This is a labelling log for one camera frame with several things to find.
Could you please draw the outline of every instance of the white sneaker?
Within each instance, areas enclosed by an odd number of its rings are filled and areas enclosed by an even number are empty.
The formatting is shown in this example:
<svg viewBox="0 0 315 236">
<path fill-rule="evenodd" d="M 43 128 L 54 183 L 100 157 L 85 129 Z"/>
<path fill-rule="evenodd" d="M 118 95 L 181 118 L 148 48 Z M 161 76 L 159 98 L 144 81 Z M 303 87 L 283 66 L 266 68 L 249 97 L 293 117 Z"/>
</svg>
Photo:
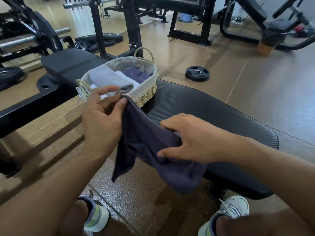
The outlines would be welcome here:
<svg viewBox="0 0 315 236">
<path fill-rule="evenodd" d="M 102 205 L 97 205 L 91 197 L 81 195 L 79 197 L 88 200 L 93 205 L 93 209 L 90 212 L 87 220 L 84 223 L 84 229 L 89 232 L 100 232 L 107 224 L 109 219 L 109 211 Z"/>
<path fill-rule="evenodd" d="M 198 236 L 216 236 L 213 232 L 213 224 L 219 216 L 225 215 L 229 218 L 236 219 L 250 214 L 250 207 L 247 200 L 239 195 L 234 195 L 221 201 L 220 209 L 206 222 L 198 231 Z"/>
</svg>

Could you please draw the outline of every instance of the fingernail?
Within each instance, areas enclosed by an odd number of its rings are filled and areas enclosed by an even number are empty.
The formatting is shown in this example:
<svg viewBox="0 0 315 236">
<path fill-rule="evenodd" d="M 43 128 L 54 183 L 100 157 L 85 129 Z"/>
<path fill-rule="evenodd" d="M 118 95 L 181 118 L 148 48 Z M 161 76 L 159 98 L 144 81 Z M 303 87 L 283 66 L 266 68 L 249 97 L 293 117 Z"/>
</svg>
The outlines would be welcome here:
<svg viewBox="0 0 315 236">
<path fill-rule="evenodd" d="M 122 104 L 126 105 L 127 102 L 128 102 L 128 99 L 127 99 L 127 98 L 120 99 L 120 102 L 121 102 Z"/>
<path fill-rule="evenodd" d="M 164 154 L 163 154 L 163 152 L 158 152 L 158 153 L 157 153 L 157 156 L 158 156 L 158 157 L 164 157 Z"/>
</svg>

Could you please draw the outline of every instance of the person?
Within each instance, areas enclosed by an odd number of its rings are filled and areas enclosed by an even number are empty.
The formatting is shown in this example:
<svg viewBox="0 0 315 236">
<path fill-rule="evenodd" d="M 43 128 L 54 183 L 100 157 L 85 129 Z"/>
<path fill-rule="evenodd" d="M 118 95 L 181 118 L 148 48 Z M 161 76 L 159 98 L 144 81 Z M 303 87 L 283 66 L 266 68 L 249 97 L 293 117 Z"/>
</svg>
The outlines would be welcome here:
<svg viewBox="0 0 315 236">
<path fill-rule="evenodd" d="M 94 232 L 104 227 L 108 211 L 79 195 L 120 139 L 127 99 L 120 96 L 100 99 L 118 88 L 105 86 L 93 90 L 82 111 L 85 142 L 81 153 L 0 207 L 0 235 L 81 235 L 83 227 Z M 269 186 L 290 207 L 275 214 L 250 215 L 246 199 L 232 196 L 222 202 L 198 236 L 314 235 L 315 164 L 229 133 L 192 115 L 173 116 L 161 121 L 161 126 L 179 131 L 183 144 L 163 149 L 158 156 L 237 164 Z"/>
</svg>

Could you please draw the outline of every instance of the woven basket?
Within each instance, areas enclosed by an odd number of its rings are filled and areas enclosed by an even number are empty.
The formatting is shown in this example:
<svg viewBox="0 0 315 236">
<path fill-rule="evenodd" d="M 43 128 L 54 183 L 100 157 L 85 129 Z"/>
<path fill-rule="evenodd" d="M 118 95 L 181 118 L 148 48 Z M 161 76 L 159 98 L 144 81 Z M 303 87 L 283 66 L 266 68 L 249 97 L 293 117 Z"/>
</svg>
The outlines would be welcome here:
<svg viewBox="0 0 315 236">
<path fill-rule="evenodd" d="M 136 54 L 139 50 L 147 50 L 151 57 L 152 57 L 152 61 L 150 60 L 146 60 L 144 58 L 141 57 L 136 57 Z M 105 65 L 107 65 L 108 63 L 110 64 L 110 62 L 112 61 L 119 61 L 122 58 L 136 58 L 138 61 L 138 63 L 143 63 L 146 62 L 146 65 L 148 65 L 148 63 L 151 63 L 154 65 L 154 73 L 152 74 L 152 76 L 150 76 L 147 80 L 145 80 L 142 84 L 140 84 L 140 86 L 138 86 L 137 88 L 133 89 L 131 92 L 128 93 L 128 95 L 132 96 L 133 101 L 141 108 L 146 102 L 148 102 L 154 95 L 157 89 L 157 85 L 156 85 L 156 79 L 157 79 L 157 72 L 156 72 L 156 65 L 154 64 L 154 57 L 152 52 L 144 47 L 140 47 L 135 51 L 135 54 L 133 57 L 121 57 L 121 58 L 117 58 L 114 60 L 111 60 L 107 63 L 105 63 Z M 89 72 L 86 73 L 81 79 L 77 79 L 77 84 L 79 87 L 77 87 L 77 91 L 79 92 L 79 96 L 83 99 L 85 99 L 85 101 L 87 101 L 87 99 L 89 98 L 89 95 L 92 91 L 90 84 L 86 83 L 88 82 L 87 76 L 89 76 Z"/>
</svg>

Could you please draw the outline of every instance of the purple cloth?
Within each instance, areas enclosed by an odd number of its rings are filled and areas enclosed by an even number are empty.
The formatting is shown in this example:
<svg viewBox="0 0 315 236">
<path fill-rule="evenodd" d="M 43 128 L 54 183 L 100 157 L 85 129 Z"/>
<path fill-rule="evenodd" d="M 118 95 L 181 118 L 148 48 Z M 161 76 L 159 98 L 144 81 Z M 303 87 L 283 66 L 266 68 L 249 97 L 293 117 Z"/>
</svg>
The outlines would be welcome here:
<svg viewBox="0 0 315 236">
<path fill-rule="evenodd" d="M 126 68 L 124 70 L 124 75 L 126 75 L 127 77 L 133 79 L 134 81 L 140 84 L 142 84 L 145 80 L 147 80 L 150 77 L 149 74 L 141 72 L 134 66 Z"/>
<path fill-rule="evenodd" d="M 207 164 L 157 157 L 164 148 L 181 146 L 181 138 L 153 123 L 129 97 L 126 98 L 128 105 L 123 112 L 123 133 L 118 143 L 112 181 L 131 170 L 136 157 L 139 157 L 154 167 L 177 192 L 186 194 L 193 191 L 199 186 Z"/>
</svg>

